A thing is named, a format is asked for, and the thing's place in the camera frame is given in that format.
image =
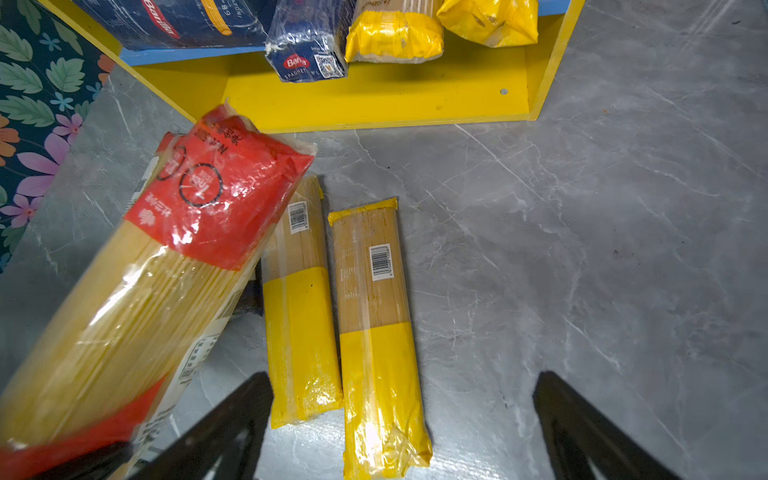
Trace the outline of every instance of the green leaf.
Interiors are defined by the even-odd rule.
[[[0,111],[8,115],[11,120],[20,120],[25,125],[47,127],[54,122],[51,108],[40,100],[32,100],[26,95],[14,97],[8,95],[6,100],[0,100]]]
[[[0,84],[8,85],[14,90],[21,90],[26,94],[36,94],[43,89],[43,83],[38,74],[29,68],[23,68],[19,64],[8,65],[0,61]]]
[[[56,27],[56,32],[58,33],[58,36],[61,37],[61,40],[66,41],[70,47],[74,48],[78,54],[82,55],[83,49],[78,42],[78,36],[72,30],[55,20],[53,21],[53,25]]]
[[[14,250],[16,250],[16,247],[18,246],[18,243],[22,241],[22,235],[24,235],[25,230],[27,230],[26,225],[19,228],[6,228],[0,233],[3,237],[5,237],[5,240],[3,240],[3,246],[7,247],[8,250],[13,253]]]
[[[80,114],[80,116],[83,117],[83,120],[88,116],[89,111],[91,111],[90,100],[86,100],[83,103],[74,106],[74,112]]]
[[[40,11],[35,7],[35,4],[30,2],[30,0],[18,0],[16,6],[18,7],[18,12],[27,18],[29,28],[32,29],[35,35],[40,35]]]
[[[31,61],[32,46],[28,41],[22,40],[18,33],[8,30],[0,25],[0,51],[11,60]]]
[[[80,90],[80,85],[83,84],[85,74],[81,71],[82,68],[82,58],[59,58],[56,63],[51,62],[51,67],[45,69],[45,74],[54,87],[61,91],[73,92]]]

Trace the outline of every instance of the blue shelf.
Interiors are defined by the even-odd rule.
[[[539,0],[538,16],[560,15],[568,10],[571,0]],[[169,61],[191,60],[194,58],[223,57],[252,51],[264,51],[263,45],[237,48],[159,48],[156,50],[133,51],[123,49],[120,53],[131,67],[168,63]]]

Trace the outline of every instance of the black circle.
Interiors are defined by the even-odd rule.
[[[171,173],[171,174],[170,174],[170,175],[168,175],[167,177],[161,177],[161,174],[162,174],[163,172],[165,172],[165,168],[163,168],[162,170],[160,170],[160,173],[158,173],[158,174],[157,174],[157,179],[158,179],[159,181],[168,180],[169,178],[173,177],[173,176],[176,174],[176,172],[178,172],[178,171],[179,171],[179,169],[181,168],[181,165],[184,163],[184,161],[187,159],[187,148],[186,148],[184,145],[177,145],[176,147],[174,147],[174,152],[173,152],[172,154],[176,154],[176,150],[177,150],[178,148],[180,148],[180,149],[184,150],[184,155],[183,155],[183,157],[181,158],[181,160],[179,161],[178,165],[176,166],[176,170],[174,170],[174,171],[173,171],[173,173]]]
[[[207,201],[207,202],[205,202],[203,204],[196,204],[193,201],[188,200],[184,196],[184,191],[181,190],[181,184],[184,182],[184,179],[187,178],[187,175],[192,170],[194,170],[195,168],[198,168],[198,167],[210,167],[210,168],[213,168],[214,169],[214,173],[216,174],[217,177],[219,177],[219,193],[216,195],[216,197],[213,200]],[[181,197],[181,200],[184,200],[185,202],[187,202],[187,205],[191,205],[192,207],[205,207],[206,205],[210,205],[213,202],[215,202],[216,200],[219,200],[219,198],[221,198],[221,194],[223,194],[223,193],[224,193],[224,180],[221,178],[221,174],[219,173],[218,169],[216,169],[216,167],[214,167],[211,164],[197,164],[197,165],[193,165],[192,167],[189,168],[189,170],[184,172],[184,175],[182,175],[181,179],[179,180],[179,196]]]

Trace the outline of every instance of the barilla logo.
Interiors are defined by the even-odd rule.
[[[298,68],[298,67],[310,67],[310,61],[307,60],[304,57],[300,57],[299,54],[295,53],[283,62],[283,67],[285,68]]]
[[[144,5],[144,8],[146,8],[152,22],[157,25],[160,30],[173,38],[179,38],[179,32],[170,26],[170,23],[165,19],[165,15],[163,15],[163,12],[160,11],[160,7],[158,7],[155,2],[152,2],[152,0],[141,0],[141,3]]]

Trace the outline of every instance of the floral fabric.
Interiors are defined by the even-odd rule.
[[[0,6],[0,273],[113,67],[38,3]]]

